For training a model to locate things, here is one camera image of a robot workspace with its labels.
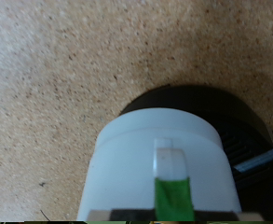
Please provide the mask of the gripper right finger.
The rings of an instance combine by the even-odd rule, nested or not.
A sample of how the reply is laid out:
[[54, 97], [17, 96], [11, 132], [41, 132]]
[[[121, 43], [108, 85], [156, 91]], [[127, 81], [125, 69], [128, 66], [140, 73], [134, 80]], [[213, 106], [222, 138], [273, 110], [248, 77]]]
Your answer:
[[258, 213], [196, 211], [196, 221], [264, 221]]

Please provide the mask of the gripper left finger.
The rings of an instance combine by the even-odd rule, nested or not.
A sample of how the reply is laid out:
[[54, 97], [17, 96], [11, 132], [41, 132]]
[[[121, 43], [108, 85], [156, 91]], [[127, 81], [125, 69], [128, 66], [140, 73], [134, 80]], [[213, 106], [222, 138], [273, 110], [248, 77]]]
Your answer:
[[91, 210], [87, 221], [154, 221], [154, 209]]

